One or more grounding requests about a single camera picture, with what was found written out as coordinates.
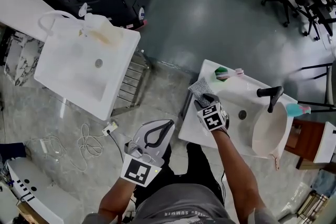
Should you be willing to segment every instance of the white basin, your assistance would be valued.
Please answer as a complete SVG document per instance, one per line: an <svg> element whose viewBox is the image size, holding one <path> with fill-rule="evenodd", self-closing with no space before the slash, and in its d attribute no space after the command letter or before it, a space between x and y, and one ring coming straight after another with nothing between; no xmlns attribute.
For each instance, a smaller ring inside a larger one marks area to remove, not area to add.
<svg viewBox="0 0 336 224"><path fill-rule="evenodd" d="M80 25L56 18L41 52L34 78L70 102L106 120L140 40L136 31L120 28L122 40L107 45L78 36Z"/></svg>
<svg viewBox="0 0 336 224"><path fill-rule="evenodd" d="M204 60L199 78L204 77L209 87L218 95L224 110L229 114L230 125L228 134L233 141L239 153L243 155L251 155L257 157L271 158L271 156L258 156L252 149L253 129L256 123L256 117L260 116L260 112L269 105L270 97L258 97L257 90L270 88L246 75L241 77L232 77L221 82L216 80L214 71L218 67L225 67L209 60ZM196 116L196 108L192 98L187 114L185 116L179 138L196 144L216 148L216 142L210 133L204 131ZM285 94L279 100L286 106L288 103L297 103L297 101ZM241 110L246 111L246 118L241 120L238 115ZM288 117L282 131L282 139L278 145L279 156L284 151L293 118Z"/></svg>
<svg viewBox="0 0 336 224"><path fill-rule="evenodd" d="M244 77L232 77L225 82L210 83L210 88L219 97L223 109L229 114L229 135L232 139L242 141L252 147L252 134L256 115L265 107L265 102L257 97L256 90L248 88ZM246 118L241 120L239 113L246 112Z"/></svg>
<svg viewBox="0 0 336 224"><path fill-rule="evenodd" d="M287 111L281 102L277 102L273 112L262 109L257 113L252 124L252 149L259 156L277 156L277 147L285 134L287 125Z"/></svg>

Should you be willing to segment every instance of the electrical outlet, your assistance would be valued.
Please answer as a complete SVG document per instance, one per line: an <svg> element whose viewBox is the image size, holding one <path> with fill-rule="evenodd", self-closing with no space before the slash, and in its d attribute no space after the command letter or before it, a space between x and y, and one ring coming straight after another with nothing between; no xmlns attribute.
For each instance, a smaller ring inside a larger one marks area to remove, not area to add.
<svg viewBox="0 0 336 224"><path fill-rule="evenodd" d="M117 128L118 128L117 123L113 121L112 123L109 123L109 125L107 125L107 127L104 130L102 130L102 132L105 136L107 136L109 135L109 133L112 133Z"/></svg>

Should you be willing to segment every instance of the marble floor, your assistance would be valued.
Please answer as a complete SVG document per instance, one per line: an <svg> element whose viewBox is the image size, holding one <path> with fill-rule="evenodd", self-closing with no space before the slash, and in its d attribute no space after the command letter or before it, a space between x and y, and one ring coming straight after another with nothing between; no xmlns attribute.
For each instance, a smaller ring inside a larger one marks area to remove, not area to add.
<svg viewBox="0 0 336 224"><path fill-rule="evenodd" d="M176 174L183 174L187 170L187 154L185 142L177 138L181 119L179 112L187 94L187 87L193 73L182 72L176 68L162 64L155 64L148 87L144 93L141 106L131 112L120 114L114 119L119 128L114 131L113 137L119 146L130 140L142 123L172 119L176 123L176 132L172 139L173 153L170 167ZM58 161L45 158L38 142L29 142L33 162L36 163L62 189L79 199L81 214L78 214L78 223L83 217L97 211L101 198L118 179L122 162L119 150L110 137L99 138L103 145L103 153L99 157L92 157L84 152L88 161L85 172L79 172L69 162L70 158L77 166L85 167L76 147L76 141L81 136L81 126L87 123L91 135L100 136L106 126L102 122L74 106L68 101L55 95L48 89L15 87L3 71L0 70L0 92L4 100L4 128L0 126L0 140L4 143L25 142L54 135L66 147L67 155ZM215 178L220 181L223 167L218 151L203 147L209 160ZM283 210L293 210L300 204L310 190L317 171L296 170L298 158L284 152L280 160L280 171L274 170L274 163L269 160L243 157L254 172L260 194L275 216L283 214ZM232 195L227 183L225 206L230 216L237 221Z"/></svg>

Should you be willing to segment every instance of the white cable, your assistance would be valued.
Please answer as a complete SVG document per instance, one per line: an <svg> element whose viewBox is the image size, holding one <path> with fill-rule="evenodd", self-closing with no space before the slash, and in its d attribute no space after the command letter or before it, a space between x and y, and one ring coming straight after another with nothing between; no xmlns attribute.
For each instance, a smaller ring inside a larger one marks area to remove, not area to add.
<svg viewBox="0 0 336 224"><path fill-rule="evenodd" d="M83 127L84 126L86 126L88 128L88 134L87 135L84 135L84 133L83 133ZM82 152L82 148L85 148L90 155L92 155L94 157L99 157L103 153L103 146L98 142L97 138L103 137L104 134L101 135L101 136L90 135L90 127L86 123L84 123L82 125L82 127L81 127L81 133L82 133L82 136L77 139L77 146L79 147L80 155L82 156L83 160L85 161L85 169L79 168L76 164L74 164L71 161L70 157L69 157L69 161L73 165L74 168L76 168L77 170L79 170L81 172L85 172L87 170L87 168L88 168L88 162L84 158L84 155L83 155L83 152ZM98 146L91 146L90 144L88 144L88 139L89 138L95 140L98 143ZM42 140L44 142L50 142L51 148L55 151L55 153L56 154L60 154L57 157L54 157L54 156L48 155L48 154L47 154L47 156L51 156L54 159L57 159L57 158L63 157L64 153L67 154L67 150L62 145L62 143L59 140L59 138L56 137L56 136L53 136L53 135L51 135L49 137L45 137L45 138L37 138L37 139L29 140L28 143L26 144L26 146L28 146L29 142L40 141L40 140ZM54 145L52 144L53 141L58 144L58 149L54 148Z"/></svg>

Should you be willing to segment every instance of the person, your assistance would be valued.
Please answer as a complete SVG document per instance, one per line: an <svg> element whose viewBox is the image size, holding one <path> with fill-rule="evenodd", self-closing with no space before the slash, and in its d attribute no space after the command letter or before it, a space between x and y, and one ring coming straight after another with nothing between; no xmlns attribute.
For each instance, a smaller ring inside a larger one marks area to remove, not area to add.
<svg viewBox="0 0 336 224"><path fill-rule="evenodd" d="M214 130L212 135L218 146L239 222L278 223L266 208L252 171L235 149L227 132ZM188 169L185 175L174 175L169 168L171 149L168 147L162 170L146 188L119 178L103 197L98 213L87 215L83 224L108 224L115 219L121 222L133 192L136 213L132 224L234 223L224 208L220 186L201 147L188 143L187 153Z"/></svg>

